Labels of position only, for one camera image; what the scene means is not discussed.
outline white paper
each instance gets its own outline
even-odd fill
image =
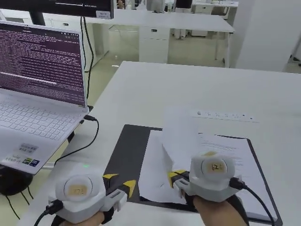
[[[198,127],[188,108],[166,108],[162,143],[171,159],[175,160],[173,169],[189,171],[192,157],[202,150]]]
[[[166,172],[171,171],[171,168],[173,170],[189,170],[191,157],[196,150],[175,147],[169,149],[169,158],[162,146],[161,136],[164,137],[164,133],[161,131],[151,131],[150,133],[139,179],[140,195],[154,202],[184,204],[185,201],[180,199],[170,187]],[[216,151],[232,157],[236,165],[236,175],[242,175],[245,183],[265,202],[272,216],[277,217],[246,139],[199,134],[198,141],[202,145],[202,152]],[[242,199],[247,213],[267,215],[261,204],[247,191],[241,191],[237,195]]]
[[[185,204],[171,188],[167,172],[172,171],[172,161],[164,151],[161,131],[150,132],[139,178],[140,196],[154,202]]]

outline hand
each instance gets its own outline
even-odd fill
[[[99,226],[104,221],[104,214],[102,212],[96,213],[90,219],[85,220],[78,224],[72,224],[65,221],[62,226]]]

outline white laptop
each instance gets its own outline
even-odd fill
[[[81,33],[0,21],[0,164],[36,174],[88,114]]]

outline cable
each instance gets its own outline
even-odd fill
[[[274,218],[272,217],[268,207],[264,204],[263,200],[251,189],[249,188],[248,186],[246,186],[244,188],[245,190],[247,190],[249,193],[251,193],[257,200],[258,202],[260,202],[260,204],[262,205],[262,207],[264,208],[264,210],[267,212],[270,220],[271,220],[271,224],[272,226],[275,226],[275,221],[274,221]]]
[[[29,193],[30,197],[33,199],[33,195],[32,195],[32,193],[30,192],[29,187],[27,187],[27,190],[28,190],[28,193]]]
[[[19,216],[18,216],[18,214],[16,213],[16,211],[15,211],[15,209],[14,209],[13,205],[11,204],[11,202],[10,202],[9,198],[7,197],[7,195],[6,195],[5,197],[6,197],[6,199],[8,200],[8,203],[9,203],[9,205],[10,205],[11,209],[13,210],[13,212],[14,212],[15,216],[16,216],[18,219],[20,219],[20,217],[19,217]]]
[[[27,204],[30,205],[29,202],[28,202],[28,200],[27,200],[27,198],[26,198],[25,195],[23,194],[23,192],[21,192],[21,195],[23,196],[23,198],[25,199],[25,201],[27,202]]]
[[[48,215],[48,214],[54,215],[55,213],[62,210],[63,208],[64,208],[64,205],[63,205],[62,201],[60,201],[58,199],[52,201],[48,206],[46,206],[45,211],[42,212],[42,214],[39,216],[36,223],[34,223],[34,226],[38,226],[40,221],[42,220],[42,218],[45,217],[46,215]]]
[[[247,190],[249,193],[251,193],[262,205],[262,207],[264,208],[264,210],[267,212],[268,217],[270,218],[271,224],[272,226],[275,226],[275,221],[274,218],[272,217],[268,207],[264,204],[263,200],[251,189],[249,188],[244,181],[240,180],[239,178],[231,178],[230,179],[230,183],[229,183],[230,187],[233,187],[235,189],[238,190],[242,190],[245,189]]]
[[[74,153],[76,153],[76,152],[79,152],[79,151],[81,151],[81,150],[83,150],[83,149],[89,147],[89,146],[90,146],[91,144],[93,144],[93,142],[96,140],[96,137],[97,137],[98,131],[99,131],[99,121],[98,121],[96,118],[94,118],[94,117],[92,117],[92,116],[90,116],[90,115],[86,115],[86,116],[84,117],[84,119],[85,119],[85,120],[88,120],[88,121],[95,121],[95,122],[97,122],[97,130],[96,130],[96,134],[95,134],[93,140],[92,140],[92,141],[90,142],[90,144],[88,144],[87,146],[84,146],[84,147],[82,147],[82,148],[80,148],[80,149],[78,149],[78,150],[76,150],[76,151],[74,151],[74,152],[71,152],[71,153],[69,153],[69,154],[67,154],[67,155],[65,155],[65,156],[62,156],[61,158],[58,158],[58,159],[55,161],[55,165],[56,165],[56,163],[57,163],[59,160],[61,160],[61,159],[63,159],[63,158],[66,158],[67,156],[69,156],[69,155],[71,155],[71,154],[74,154]]]
[[[83,17],[80,17],[80,30],[81,30],[81,45],[83,47],[83,53],[84,53],[84,59],[85,59],[85,64],[84,64],[84,70],[87,65],[87,58],[86,58],[86,53],[85,53],[85,45],[84,45],[84,31],[83,31]]]
[[[34,226],[38,226],[40,221],[42,220],[43,217],[45,217],[47,215],[47,213],[44,211],[39,218],[37,219],[36,223],[34,223]]]
[[[89,91],[90,91],[90,79],[91,79],[91,71],[92,71],[92,66],[93,66],[93,62],[94,62],[94,52],[93,52],[93,48],[89,39],[89,34],[88,34],[88,29],[87,29],[87,23],[86,23],[86,17],[83,17],[84,19],[84,27],[85,27],[85,31],[86,31],[86,35],[87,35],[87,40],[88,40],[88,44],[92,53],[92,60],[91,60],[91,64],[90,64],[90,68],[89,68],[89,75],[88,75],[88,86],[87,86],[87,99],[89,98]]]

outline black clipboard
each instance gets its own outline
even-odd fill
[[[116,183],[117,186],[128,180],[136,180],[138,183],[141,166],[143,163],[144,154],[145,154],[145,150],[146,150],[146,146],[147,146],[147,143],[149,140],[151,130],[161,131],[162,129],[161,128],[144,127],[144,126],[135,126],[135,125],[124,125],[123,130],[119,136],[119,139],[116,143],[115,149],[112,153],[112,156],[109,160],[109,163],[108,163],[107,168],[104,173],[104,174],[118,173],[119,177],[114,182],[114,183]],[[240,138],[240,137],[229,137],[229,138],[245,139],[245,138]],[[257,156],[256,156],[256,153],[252,146],[252,143],[249,139],[246,139],[246,140],[248,141],[250,150],[256,161],[257,167],[261,173],[261,176],[263,178],[267,192],[269,194],[269,197],[270,197],[273,207],[275,209],[275,212],[277,215],[277,221],[275,222],[275,225],[282,226],[283,221],[282,221],[279,211],[276,207],[273,196],[270,192],[268,183],[265,179],[265,176],[263,174],[263,171],[262,171],[259,161],[257,159]],[[194,208],[190,208],[187,205],[149,201],[140,196],[138,184],[136,185],[136,187],[134,189],[132,197],[128,201],[140,203],[140,204],[144,204],[144,205],[164,207],[164,208],[170,208],[170,209],[176,209],[176,210],[186,210],[186,211],[193,211],[193,212],[196,211]],[[258,223],[271,224],[270,221],[266,221],[266,220],[262,220],[262,219],[249,218],[249,220],[253,221],[253,222],[258,222]]]

